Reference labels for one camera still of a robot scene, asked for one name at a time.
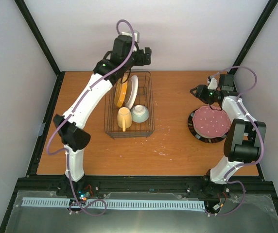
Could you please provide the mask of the pink polka dot plate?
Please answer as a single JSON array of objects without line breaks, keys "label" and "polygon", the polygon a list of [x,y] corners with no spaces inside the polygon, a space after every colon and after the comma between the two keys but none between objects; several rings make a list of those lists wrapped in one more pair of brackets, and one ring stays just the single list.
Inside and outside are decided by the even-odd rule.
[{"label": "pink polka dot plate", "polygon": [[231,125],[224,110],[214,106],[202,106],[194,112],[192,117],[194,130],[207,139],[222,137]]}]

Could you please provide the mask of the black striped plate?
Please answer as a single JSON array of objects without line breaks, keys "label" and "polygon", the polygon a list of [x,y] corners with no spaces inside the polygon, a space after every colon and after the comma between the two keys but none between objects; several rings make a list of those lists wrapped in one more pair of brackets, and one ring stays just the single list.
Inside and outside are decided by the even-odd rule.
[{"label": "black striped plate", "polygon": [[193,117],[194,117],[194,113],[195,113],[196,110],[192,111],[190,114],[189,114],[189,117],[188,117],[188,129],[190,131],[190,133],[198,140],[200,140],[201,142],[204,142],[204,143],[210,143],[210,144],[214,144],[214,143],[219,143],[221,141],[223,141],[228,132],[226,132],[224,135],[222,135],[221,137],[215,137],[215,138],[205,138],[203,136],[200,136],[194,126],[193,126]]}]

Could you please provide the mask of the white blue striped plate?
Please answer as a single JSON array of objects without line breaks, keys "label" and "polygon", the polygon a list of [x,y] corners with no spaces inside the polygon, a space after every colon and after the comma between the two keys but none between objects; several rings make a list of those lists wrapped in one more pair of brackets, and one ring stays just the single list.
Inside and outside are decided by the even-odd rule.
[{"label": "white blue striped plate", "polygon": [[133,107],[135,103],[138,86],[139,86],[138,77],[137,75],[133,75],[128,81],[127,91],[124,99],[124,106],[129,110]]}]

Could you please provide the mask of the grey wire dish rack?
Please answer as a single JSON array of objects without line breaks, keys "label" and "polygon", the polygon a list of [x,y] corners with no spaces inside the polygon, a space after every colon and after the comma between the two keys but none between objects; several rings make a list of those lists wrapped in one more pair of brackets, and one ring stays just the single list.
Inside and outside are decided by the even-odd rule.
[{"label": "grey wire dish rack", "polygon": [[118,123],[120,107],[115,103],[116,87],[105,97],[104,131],[112,138],[149,137],[155,130],[152,77],[148,71],[131,74],[121,108],[127,108],[132,124],[125,130]]}]

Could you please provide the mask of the light green ceramic bowl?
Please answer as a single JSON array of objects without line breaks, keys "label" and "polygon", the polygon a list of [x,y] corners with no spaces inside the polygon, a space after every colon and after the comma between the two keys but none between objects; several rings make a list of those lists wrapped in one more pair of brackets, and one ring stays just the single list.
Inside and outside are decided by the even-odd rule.
[{"label": "light green ceramic bowl", "polygon": [[131,109],[132,120],[135,123],[143,123],[149,118],[149,110],[144,105],[135,105]]}]

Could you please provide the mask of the yellow ceramic mug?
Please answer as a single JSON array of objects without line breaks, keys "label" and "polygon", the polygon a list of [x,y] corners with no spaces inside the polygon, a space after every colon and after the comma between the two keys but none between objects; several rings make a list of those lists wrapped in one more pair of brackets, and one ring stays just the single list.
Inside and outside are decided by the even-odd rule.
[{"label": "yellow ceramic mug", "polygon": [[122,107],[118,110],[117,114],[117,124],[122,131],[125,132],[126,129],[130,128],[132,125],[132,115],[127,107]]}]

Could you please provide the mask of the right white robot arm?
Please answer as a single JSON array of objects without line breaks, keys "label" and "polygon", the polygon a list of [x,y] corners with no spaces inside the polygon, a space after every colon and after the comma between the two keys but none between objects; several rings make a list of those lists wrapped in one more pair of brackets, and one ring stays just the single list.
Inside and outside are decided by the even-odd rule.
[{"label": "right white robot arm", "polygon": [[264,152],[266,124],[247,111],[236,91],[233,75],[220,74],[208,78],[190,93],[204,103],[188,118],[191,134],[205,143],[224,142],[223,157],[203,177],[202,192],[222,192],[230,177],[244,166],[256,165]]}]

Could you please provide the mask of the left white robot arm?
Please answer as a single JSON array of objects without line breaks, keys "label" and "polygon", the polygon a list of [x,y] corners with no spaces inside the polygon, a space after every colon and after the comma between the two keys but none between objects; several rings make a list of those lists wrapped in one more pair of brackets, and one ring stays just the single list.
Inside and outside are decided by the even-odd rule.
[{"label": "left white robot arm", "polygon": [[85,189],[85,184],[80,179],[85,174],[84,149],[91,139],[90,134],[84,131],[89,116],[102,97],[122,77],[128,76],[126,72],[134,66],[150,65],[151,56],[150,47],[140,49],[132,36],[119,35],[114,40],[113,49],[96,64],[86,87],[77,100],[64,114],[56,114],[53,117],[55,132],[60,136],[64,146],[62,150],[66,154],[65,175],[70,179],[67,189],[73,195],[80,195]]}]

